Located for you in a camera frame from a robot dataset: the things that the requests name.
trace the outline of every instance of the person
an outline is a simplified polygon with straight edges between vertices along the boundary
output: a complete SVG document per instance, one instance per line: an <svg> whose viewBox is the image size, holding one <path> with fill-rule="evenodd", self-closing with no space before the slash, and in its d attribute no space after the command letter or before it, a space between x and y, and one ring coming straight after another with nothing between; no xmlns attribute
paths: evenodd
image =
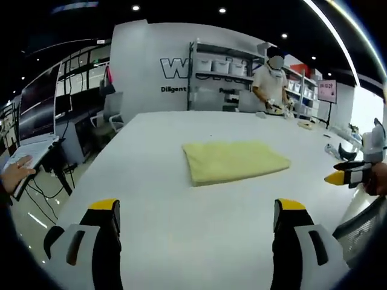
<svg viewBox="0 0 387 290"><path fill-rule="evenodd" d="M273 100L276 105L289 105L289 99L285 88L288 85L286 74L282 67L284 66L284 53L276 47L270 47L267 50L269 60L265 65L255 71L253 81L253 93L257 96L260 103L266 110L273 109L269 102Z"/></svg>
<svg viewBox="0 0 387 290"><path fill-rule="evenodd" d="M9 210L10 196L22 179L35 174L34 169L27 168L31 156L25 156L9 165L0 175L0 249L3 269L3 283L11 288L38 286L39 289L60 289L55 282L36 263L28 248L20 240Z"/></svg>

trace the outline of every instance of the monitor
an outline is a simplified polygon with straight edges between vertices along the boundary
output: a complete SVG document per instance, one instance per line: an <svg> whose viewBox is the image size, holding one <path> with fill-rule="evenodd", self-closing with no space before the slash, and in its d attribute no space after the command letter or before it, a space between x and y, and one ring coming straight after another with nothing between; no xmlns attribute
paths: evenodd
<svg viewBox="0 0 387 290"><path fill-rule="evenodd" d="M317 98L320 101L337 103L337 84L336 80L320 80L317 82Z"/></svg>
<svg viewBox="0 0 387 290"><path fill-rule="evenodd" d="M55 115L71 111L70 95L60 95L55 99Z"/></svg>
<svg viewBox="0 0 387 290"><path fill-rule="evenodd" d="M60 63L43 72L22 91L20 142L45 134L54 134L54 102Z"/></svg>

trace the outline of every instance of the office chair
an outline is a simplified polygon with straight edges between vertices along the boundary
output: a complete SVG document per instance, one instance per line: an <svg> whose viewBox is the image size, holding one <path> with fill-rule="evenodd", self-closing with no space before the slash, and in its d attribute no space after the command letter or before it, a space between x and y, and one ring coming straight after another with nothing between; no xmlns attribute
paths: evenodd
<svg viewBox="0 0 387 290"><path fill-rule="evenodd" d="M369 207L342 225L339 225L333 236L343 248L343 256L350 268L359 262L369 238L387 214L387 199L379 196Z"/></svg>
<svg viewBox="0 0 387 290"><path fill-rule="evenodd" d="M123 127L120 115L122 97L122 92L106 95L103 111L90 118L94 127L93 134L97 137L100 147L106 145Z"/></svg>

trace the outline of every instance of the white wall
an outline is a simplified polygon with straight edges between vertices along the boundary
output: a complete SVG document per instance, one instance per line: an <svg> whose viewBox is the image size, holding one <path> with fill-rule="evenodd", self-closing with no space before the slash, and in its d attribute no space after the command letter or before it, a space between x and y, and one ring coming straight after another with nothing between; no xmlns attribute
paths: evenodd
<svg viewBox="0 0 387 290"><path fill-rule="evenodd" d="M351 122L354 101L354 88L352 86L337 83L337 104L332 105L330 126L348 127ZM320 101L317 116L328 119L329 103Z"/></svg>
<svg viewBox="0 0 387 290"><path fill-rule="evenodd" d="M383 117L383 126L387 129L387 106L385 105L385 113L384 113L384 117Z"/></svg>
<svg viewBox="0 0 387 290"><path fill-rule="evenodd" d="M189 42L202 42L257 52L264 41L225 28L200 24L148 24L146 20L120 24L115 27L111 45L111 71L114 86L124 93L121 113L125 122L140 112L185 111L187 92L162 92L161 87L186 88ZM185 64L169 70L165 76L161 59ZM300 63L287 56L285 64Z"/></svg>

